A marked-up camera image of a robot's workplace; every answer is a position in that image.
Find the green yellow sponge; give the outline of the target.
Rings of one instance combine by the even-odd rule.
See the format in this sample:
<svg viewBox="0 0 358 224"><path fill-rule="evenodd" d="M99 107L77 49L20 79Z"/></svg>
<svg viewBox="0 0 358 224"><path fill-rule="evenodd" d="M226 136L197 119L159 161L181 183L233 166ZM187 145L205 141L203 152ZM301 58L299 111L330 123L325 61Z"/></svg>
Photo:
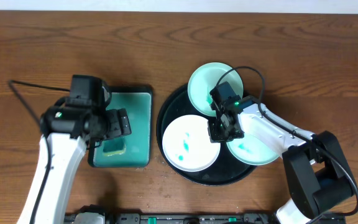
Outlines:
<svg viewBox="0 0 358 224"><path fill-rule="evenodd" d="M126 151L125 139L115 138L103 142L103 154L105 156L113 156L123 154Z"/></svg>

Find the white plate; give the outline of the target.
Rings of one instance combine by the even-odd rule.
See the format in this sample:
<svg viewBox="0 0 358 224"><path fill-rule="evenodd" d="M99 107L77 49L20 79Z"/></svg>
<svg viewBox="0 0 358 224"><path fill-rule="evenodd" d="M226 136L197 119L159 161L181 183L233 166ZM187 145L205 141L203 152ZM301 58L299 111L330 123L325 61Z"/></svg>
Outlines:
<svg viewBox="0 0 358 224"><path fill-rule="evenodd" d="M189 114L176 118L167 126L162 148L174 167L186 172L198 172L216 161L221 145L210 141L206 118Z"/></svg>

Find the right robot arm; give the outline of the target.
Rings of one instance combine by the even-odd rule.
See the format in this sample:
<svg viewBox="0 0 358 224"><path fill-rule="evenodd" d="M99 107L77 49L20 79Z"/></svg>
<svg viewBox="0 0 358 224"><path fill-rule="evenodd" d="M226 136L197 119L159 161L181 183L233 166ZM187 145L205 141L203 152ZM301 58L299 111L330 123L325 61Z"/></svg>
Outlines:
<svg viewBox="0 0 358 224"><path fill-rule="evenodd" d="M283 159L291 199L276 213L278 223L318 223L358 212L358 187L337 137L295 127L252 96L212 96L213 142L250 135Z"/></svg>

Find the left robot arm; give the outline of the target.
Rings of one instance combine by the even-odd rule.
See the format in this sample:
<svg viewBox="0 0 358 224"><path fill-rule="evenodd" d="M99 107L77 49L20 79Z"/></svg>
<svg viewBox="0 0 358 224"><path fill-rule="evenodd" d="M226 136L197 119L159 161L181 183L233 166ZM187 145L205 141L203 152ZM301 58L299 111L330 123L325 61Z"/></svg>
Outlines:
<svg viewBox="0 0 358 224"><path fill-rule="evenodd" d="M19 223L63 223L89 144L129 135L125 109L51 106L40 119L39 160Z"/></svg>

